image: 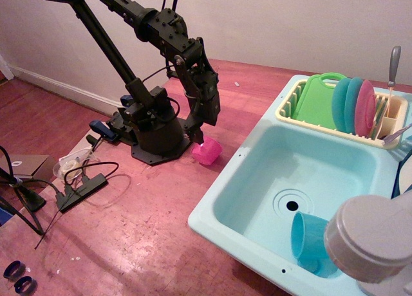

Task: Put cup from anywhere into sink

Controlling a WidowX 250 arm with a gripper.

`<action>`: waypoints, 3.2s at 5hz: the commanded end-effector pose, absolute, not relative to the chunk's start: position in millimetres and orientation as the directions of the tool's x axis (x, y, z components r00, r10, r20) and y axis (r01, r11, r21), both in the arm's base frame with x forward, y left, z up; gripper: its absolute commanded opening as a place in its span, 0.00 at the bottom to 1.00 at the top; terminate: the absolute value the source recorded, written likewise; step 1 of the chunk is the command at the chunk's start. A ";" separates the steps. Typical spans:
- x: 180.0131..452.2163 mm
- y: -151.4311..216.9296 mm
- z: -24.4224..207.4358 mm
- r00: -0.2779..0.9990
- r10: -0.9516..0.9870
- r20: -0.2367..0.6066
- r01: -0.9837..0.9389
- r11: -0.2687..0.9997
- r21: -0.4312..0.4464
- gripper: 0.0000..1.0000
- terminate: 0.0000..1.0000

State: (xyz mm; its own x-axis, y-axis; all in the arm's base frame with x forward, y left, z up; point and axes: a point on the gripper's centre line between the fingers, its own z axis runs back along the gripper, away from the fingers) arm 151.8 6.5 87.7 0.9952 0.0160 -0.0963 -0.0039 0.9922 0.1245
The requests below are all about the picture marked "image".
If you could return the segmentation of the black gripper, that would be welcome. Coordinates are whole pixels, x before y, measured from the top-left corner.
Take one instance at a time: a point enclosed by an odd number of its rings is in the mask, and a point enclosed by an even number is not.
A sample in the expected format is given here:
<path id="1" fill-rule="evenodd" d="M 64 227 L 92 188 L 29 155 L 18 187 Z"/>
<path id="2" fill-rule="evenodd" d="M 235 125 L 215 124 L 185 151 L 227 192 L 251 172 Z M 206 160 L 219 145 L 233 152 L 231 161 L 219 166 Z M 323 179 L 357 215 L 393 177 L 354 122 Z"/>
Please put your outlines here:
<path id="1" fill-rule="evenodd" d="M 185 121 L 185 132 L 198 145 L 204 142 L 201 126 L 216 125 L 220 112 L 220 96 L 218 92 L 218 74 L 214 71 L 189 70 L 190 84 L 186 97 L 190 113 Z"/>

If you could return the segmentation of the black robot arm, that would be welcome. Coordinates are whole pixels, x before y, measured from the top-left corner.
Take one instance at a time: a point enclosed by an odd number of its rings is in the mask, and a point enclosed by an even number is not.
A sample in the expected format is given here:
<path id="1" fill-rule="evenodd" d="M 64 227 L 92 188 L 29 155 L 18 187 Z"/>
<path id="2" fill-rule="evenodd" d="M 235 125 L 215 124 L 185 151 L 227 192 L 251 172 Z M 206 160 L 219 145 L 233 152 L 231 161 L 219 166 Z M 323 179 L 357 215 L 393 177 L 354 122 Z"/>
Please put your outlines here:
<path id="1" fill-rule="evenodd" d="M 220 112 L 218 74 L 205 54 L 202 38 L 188 36 L 183 18 L 171 8 L 158 11 L 132 0 L 99 0 L 130 25 L 136 37 L 158 48 L 174 67 L 169 77 L 179 79 L 190 113 L 186 119 L 165 88 L 148 90 L 109 38 L 86 0 L 46 0 L 69 4 L 124 81 L 128 96 L 109 122 L 135 159 L 154 166 L 178 159 L 192 143 L 202 144 L 203 124 L 215 125 Z"/>

